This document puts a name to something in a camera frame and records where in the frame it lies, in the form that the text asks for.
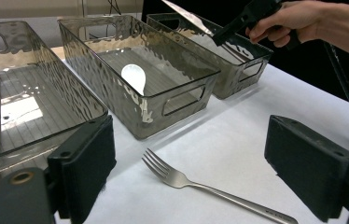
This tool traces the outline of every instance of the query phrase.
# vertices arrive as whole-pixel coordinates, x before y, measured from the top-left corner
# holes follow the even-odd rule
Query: hand
[[[268,37],[277,48],[290,41],[288,34],[293,29],[301,43],[317,39],[322,6],[319,1],[284,2],[276,13],[260,20],[252,30],[246,29],[246,34],[253,43]]]

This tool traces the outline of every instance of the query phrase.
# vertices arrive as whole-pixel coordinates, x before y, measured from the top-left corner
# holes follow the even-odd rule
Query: fork head
[[[147,149],[145,157],[142,158],[142,160],[152,171],[152,173],[156,175],[163,183],[177,189],[181,189],[190,184],[190,181],[183,173],[163,161],[149,148]]]

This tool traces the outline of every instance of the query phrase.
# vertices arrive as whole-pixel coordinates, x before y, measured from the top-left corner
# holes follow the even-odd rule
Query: organizer tray
[[[66,61],[136,139],[204,108],[219,69],[132,16],[59,20]],[[146,74],[141,94],[121,76]]]
[[[222,28],[199,18],[213,34]],[[242,55],[242,59],[237,59],[178,13],[148,14],[147,24],[220,68],[221,73],[213,89],[218,99],[225,99],[257,83],[272,56],[272,50],[252,44],[241,35],[234,35],[226,45]]]
[[[24,21],[0,22],[0,176],[47,156],[105,105]]]

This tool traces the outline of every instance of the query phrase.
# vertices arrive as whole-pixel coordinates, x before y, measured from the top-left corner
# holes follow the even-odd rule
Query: white table
[[[147,140],[114,117],[117,165],[86,223],[272,223],[206,192],[171,188],[141,158],[149,147],[189,179],[294,217],[323,223],[264,158],[270,115],[295,119],[349,150],[349,103],[268,65],[259,82]],[[343,208],[339,219],[346,223]],[[56,216],[58,223],[69,223]]]

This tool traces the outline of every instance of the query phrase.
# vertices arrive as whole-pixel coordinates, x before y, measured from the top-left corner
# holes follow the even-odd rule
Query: fork
[[[248,209],[262,217],[266,217],[272,221],[282,224],[296,224],[297,220],[293,217],[277,212],[270,208],[264,207],[257,203],[249,202],[248,200],[236,197],[228,194],[219,189],[213,189],[211,187],[192,182],[180,171],[176,170],[168,163],[163,161],[149,148],[146,151],[145,157],[142,158],[147,167],[156,175],[163,183],[176,188],[182,189],[183,187],[193,187],[196,189],[202,189],[207,192],[213,193],[216,196],[222,197],[232,203],[236,203],[245,209]]]

